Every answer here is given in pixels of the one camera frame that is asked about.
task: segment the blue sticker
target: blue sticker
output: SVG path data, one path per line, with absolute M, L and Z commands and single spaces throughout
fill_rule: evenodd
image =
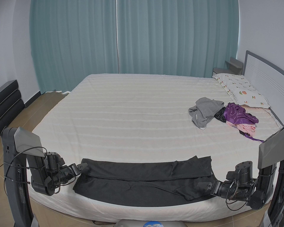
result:
M 143 227 L 164 227 L 161 222 L 156 222 L 156 221 L 150 221 L 147 222 Z

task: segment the clothing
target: clothing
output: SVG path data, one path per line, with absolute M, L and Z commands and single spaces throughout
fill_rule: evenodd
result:
M 224 116 L 228 122 L 233 124 L 256 124 L 258 123 L 258 119 L 246 113 L 245 108 L 235 104 L 235 103 L 228 103 L 225 111 Z
M 188 109 L 188 113 L 192 117 L 192 122 L 202 130 L 206 128 L 206 124 L 224 106 L 224 102 L 206 97 L 198 99 L 195 104 L 195 106 Z
M 224 111 L 225 111 L 226 107 L 223 107 L 222 109 L 220 109 L 215 115 L 214 118 L 216 118 L 217 120 L 226 123 L 226 118 L 224 116 Z
M 213 182 L 211 157 L 162 163 L 115 163 L 82 159 L 82 170 L 73 190 L 106 203 L 162 207 L 212 198 L 199 182 Z
M 249 134 L 250 136 L 254 136 L 255 133 L 255 125 L 252 124 L 233 124 L 231 122 L 226 122 L 227 125 L 233 126 L 238 130 Z
M 240 134 L 242 134 L 243 136 L 245 136 L 245 137 L 247 137 L 247 138 L 249 138 L 249 139 L 251 139 L 251 140 L 260 141 L 260 142 L 262 142 L 262 143 L 264 142 L 264 140 L 255 139 L 255 138 L 249 136 L 249 134 L 242 132 L 241 130 L 239 130 L 239 132 L 240 132 Z

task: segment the gray headboard frame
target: gray headboard frame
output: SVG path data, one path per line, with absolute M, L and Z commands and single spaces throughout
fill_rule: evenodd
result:
M 243 75 L 245 75 L 245 71 L 246 71 L 246 66 L 247 66 L 247 58 L 248 55 L 251 55 L 253 57 L 255 57 L 256 59 L 264 62 L 265 64 L 269 65 L 271 68 L 275 69 L 276 71 L 278 71 L 279 73 L 281 73 L 284 76 L 284 70 L 279 68 L 278 66 L 276 66 L 275 64 L 271 63 L 270 61 L 267 61 L 266 59 L 258 56 L 257 54 L 254 54 L 250 51 L 246 51 L 246 57 L 245 57 L 245 63 L 244 63 L 244 69 L 243 69 Z M 271 112 L 273 113 L 273 115 L 275 116 L 275 118 L 281 123 L 282 126 L 284 126 L 284 124 L 281 122 L 281 120 L 278 118 L 278 116 L 273 112 L 273 110 L 271 108 L 269 108 L 271 110 Z

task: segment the white label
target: white label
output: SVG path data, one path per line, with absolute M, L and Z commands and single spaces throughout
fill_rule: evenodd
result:
M 76 171 L 74 165 L 72 165 L 72 169 L 74 170 L 75 174 L 78 175 L 78 173 L 77 173 L 77 171 Z
M 218 182 L 217 187 L 216 187 L 216 189 L 215 189 L 215 191 L 214 191 L 214 194 L 217 193 L 217 191 L 218 191 L 218 189 L 219 189 L 219 187 L 220 187 L 220 184 L 221 184 L 221 181 Z

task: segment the curtain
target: curtain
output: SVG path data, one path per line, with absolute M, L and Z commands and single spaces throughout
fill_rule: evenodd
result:
M 119 73 L 115 0 L 32 0 L 30 39 L 41 93 Z
M 120 73 L 212 77 L 236 57 L 238 0 L 117 0 Z

